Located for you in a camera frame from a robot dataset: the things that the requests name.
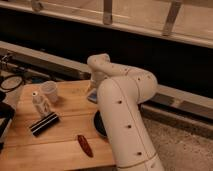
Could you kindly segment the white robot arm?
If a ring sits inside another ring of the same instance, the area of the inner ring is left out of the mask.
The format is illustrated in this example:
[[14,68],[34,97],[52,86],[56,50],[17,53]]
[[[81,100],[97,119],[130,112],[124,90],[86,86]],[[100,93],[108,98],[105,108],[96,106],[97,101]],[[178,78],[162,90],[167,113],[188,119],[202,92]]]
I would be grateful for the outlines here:
[[165,171],[138,108],[157,92],[154,74],[112,63],[108,54],[92,55],[87,64],[117,170]]

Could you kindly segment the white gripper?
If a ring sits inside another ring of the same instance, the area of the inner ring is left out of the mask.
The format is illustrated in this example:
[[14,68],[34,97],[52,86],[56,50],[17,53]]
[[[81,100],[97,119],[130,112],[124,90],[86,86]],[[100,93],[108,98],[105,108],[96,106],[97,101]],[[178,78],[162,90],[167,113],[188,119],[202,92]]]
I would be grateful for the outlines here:
[[107,78],[108,76],[103,72],[99,72],[99,71],[93,72],[91,74],[90,83],[89,83],[87,91],[90,92],[92,89],[98,88],[100,83]]

